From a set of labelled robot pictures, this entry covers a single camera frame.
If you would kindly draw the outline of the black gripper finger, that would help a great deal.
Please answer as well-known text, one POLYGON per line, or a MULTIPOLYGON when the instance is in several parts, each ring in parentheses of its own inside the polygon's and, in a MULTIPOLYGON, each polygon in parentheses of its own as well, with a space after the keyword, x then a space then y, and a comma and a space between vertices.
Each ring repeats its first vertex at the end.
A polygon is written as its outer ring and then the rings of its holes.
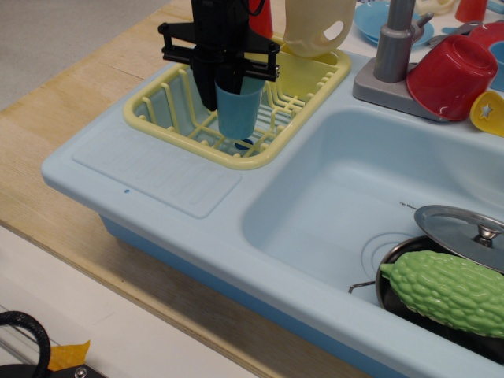
POLYGON ((216 71, 216 84, 223 90, 239 95, 242 90, 244 71, 235 65, 221 65, 216 71))
POLYGON ((203 105, 210 111, 217 109, 215 68, 201 62, 192 65, 193 76, 203 105))

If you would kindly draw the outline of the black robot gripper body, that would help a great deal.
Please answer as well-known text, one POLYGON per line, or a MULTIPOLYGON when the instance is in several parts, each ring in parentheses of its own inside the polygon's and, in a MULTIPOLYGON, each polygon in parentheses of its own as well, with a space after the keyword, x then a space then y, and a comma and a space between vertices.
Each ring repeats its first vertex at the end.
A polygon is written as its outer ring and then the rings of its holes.
POLYGON ((279 76, 276 55, 280 45, 254 32, 249 24, 249 1, 192 1, 193 21, 163 23, 163 58, 192 65, 201 62, 217 68, 239 66, 244 76, 274 81, 279 76))

